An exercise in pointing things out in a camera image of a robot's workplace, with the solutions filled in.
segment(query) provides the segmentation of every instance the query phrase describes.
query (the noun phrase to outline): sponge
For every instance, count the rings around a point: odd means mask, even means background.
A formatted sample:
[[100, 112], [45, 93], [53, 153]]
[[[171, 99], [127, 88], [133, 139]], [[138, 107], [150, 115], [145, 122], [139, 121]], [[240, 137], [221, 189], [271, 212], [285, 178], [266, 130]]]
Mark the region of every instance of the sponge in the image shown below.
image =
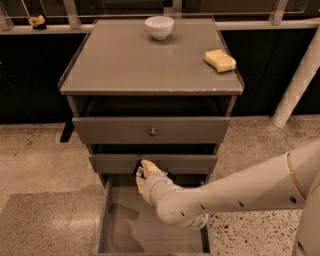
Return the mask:
[[236, 68], [236, 61], [224, 53], [221, 49], [206, 52], [205, 60], [215, 67], [218, 73], [230, 71]]

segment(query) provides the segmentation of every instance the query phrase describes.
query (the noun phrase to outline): drawer knob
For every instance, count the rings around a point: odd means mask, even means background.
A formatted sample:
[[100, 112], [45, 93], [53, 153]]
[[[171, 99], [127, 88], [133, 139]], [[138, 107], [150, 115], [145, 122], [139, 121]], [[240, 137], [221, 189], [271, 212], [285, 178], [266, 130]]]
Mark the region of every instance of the drawer knob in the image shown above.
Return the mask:
[[151, 130], [150, 130], [150, 132], [149, 132], [149, 135], [152, 136], [152, 137], [156, 136], [156, 135], [157, 135], [156, 129], [151, 128]]

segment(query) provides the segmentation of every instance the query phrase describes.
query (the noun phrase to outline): drawer front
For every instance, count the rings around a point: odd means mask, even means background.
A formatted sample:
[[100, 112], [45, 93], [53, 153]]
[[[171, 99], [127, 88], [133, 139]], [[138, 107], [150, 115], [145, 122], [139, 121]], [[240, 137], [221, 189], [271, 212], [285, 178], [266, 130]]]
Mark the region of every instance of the drawer front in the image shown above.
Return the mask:
[[211, 174], [216, 156], [198, 155], [91, 155], [92, 167], [100, 174], [132, 174], [139, 159], [155, 163], [172, 174]]
[[75, 117], [84, 144], [221, 143], [228, 117]]

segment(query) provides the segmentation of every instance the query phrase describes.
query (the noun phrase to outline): terrazzo floor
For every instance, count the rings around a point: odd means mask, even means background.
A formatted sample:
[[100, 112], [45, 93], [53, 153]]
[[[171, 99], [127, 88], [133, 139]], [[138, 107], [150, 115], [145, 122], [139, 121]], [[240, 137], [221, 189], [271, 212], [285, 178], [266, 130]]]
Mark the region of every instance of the terrazzo floor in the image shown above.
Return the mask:
[[[90, 255], [103, 188], [63, 124], [0, 125], [0, 255]], [[320, 116], [232, 118], [212, 180], [320, 138]], [[300, 210], [212, 213], [214, 255], [291, 255]]]

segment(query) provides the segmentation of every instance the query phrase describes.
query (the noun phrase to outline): dresser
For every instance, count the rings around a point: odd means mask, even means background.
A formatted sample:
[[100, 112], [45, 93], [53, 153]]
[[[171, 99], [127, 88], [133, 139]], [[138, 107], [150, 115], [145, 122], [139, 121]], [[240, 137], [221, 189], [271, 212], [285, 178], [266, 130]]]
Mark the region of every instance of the dresser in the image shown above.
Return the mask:
[[[167, 230], [158, 221], [151, 232], [154, 222], [144, 220], [157, 217], [148, 215], [131, 174], [139, 159], [148, 159], [179, 184], [206, 182], [243, 90], [237, 70], [218, 74], [205, 62], [205, 52], [215, 49], [228, 52], [211, 19], [177, 19], [163, 41], [153, 40], [141, 19], [97, 21], [61, 87], [106, 189], [97, 253], [202, 253], [206, 247], [203, 232], [197, 240], [194, 231]], [[128, 245], [130, 237], [121, 231], [126, 222], [115, 224], [128, 214], [124, 208], [147, 214], [130, 224], [139, 246]], [[154, 244], [144, 233], [155, 236]]]

